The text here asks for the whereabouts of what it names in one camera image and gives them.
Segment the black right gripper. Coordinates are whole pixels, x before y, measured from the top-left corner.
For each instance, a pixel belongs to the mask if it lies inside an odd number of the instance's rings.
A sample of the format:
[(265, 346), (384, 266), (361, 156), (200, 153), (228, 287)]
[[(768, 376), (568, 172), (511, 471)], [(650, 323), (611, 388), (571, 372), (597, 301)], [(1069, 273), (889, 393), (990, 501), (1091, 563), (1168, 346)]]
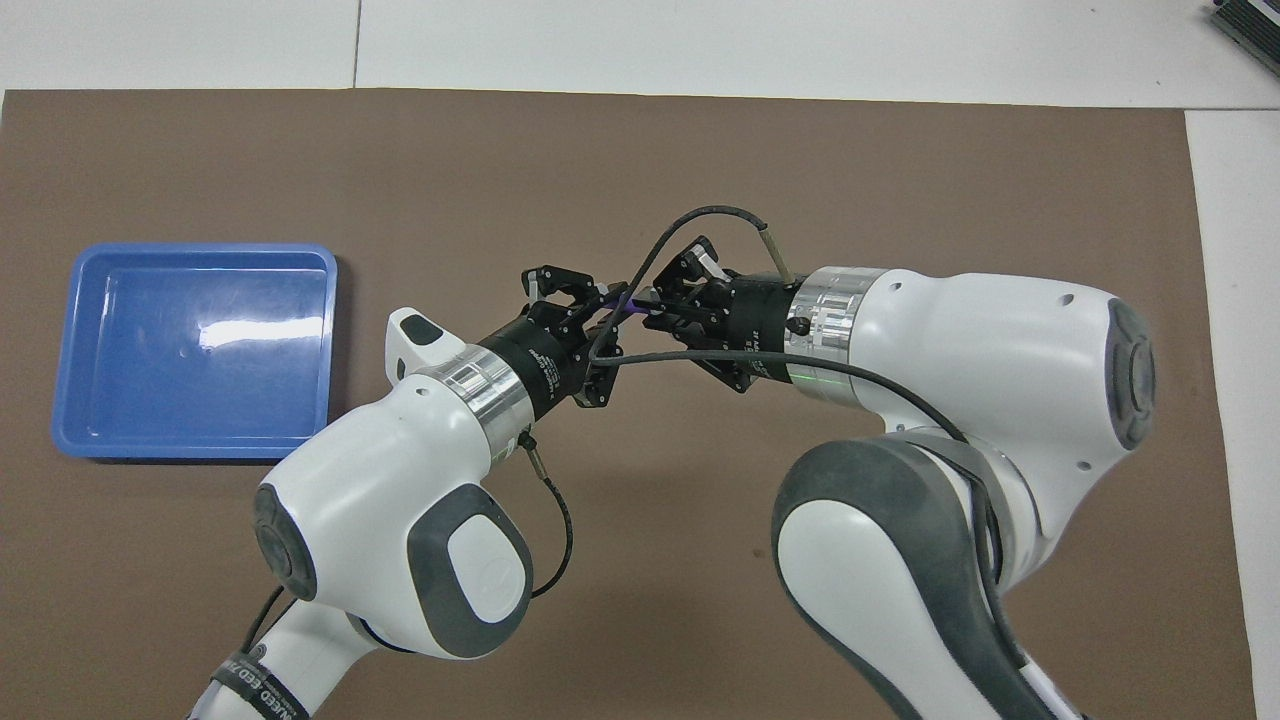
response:
[[(667, 333), (687, 351), (746, 351), (781, 354), (785, 323), (790, 318), (799, 287), (786, 284), (780, 275), (735, 275), (719, 265), (719, 256), (708, 237), (696, 237), (673, 258), (655, 278), (655, 302), (660, 311), (694, 307), (728, 311), (721, 316), (681, 316), (653, 313), (645, 328)], [(754, 378), (791, 382), (783, 363), (731, 359), (694, 359), (692, 364), (719, 383), (744, 395)]]

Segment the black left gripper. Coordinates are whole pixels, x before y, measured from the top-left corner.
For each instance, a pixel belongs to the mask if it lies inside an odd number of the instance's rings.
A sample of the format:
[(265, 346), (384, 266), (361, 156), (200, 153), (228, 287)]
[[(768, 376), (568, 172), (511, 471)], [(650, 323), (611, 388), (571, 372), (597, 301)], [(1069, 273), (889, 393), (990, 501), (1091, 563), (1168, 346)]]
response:
[(477, 345), (516, 373), (536, 421), (566, 398), (579, 407), (605, 407), (620, 366), (589, 363), (582, 323), (612, 299), (611, 287), (553, 265), (526, 270), (524, 287), (529, 304)]

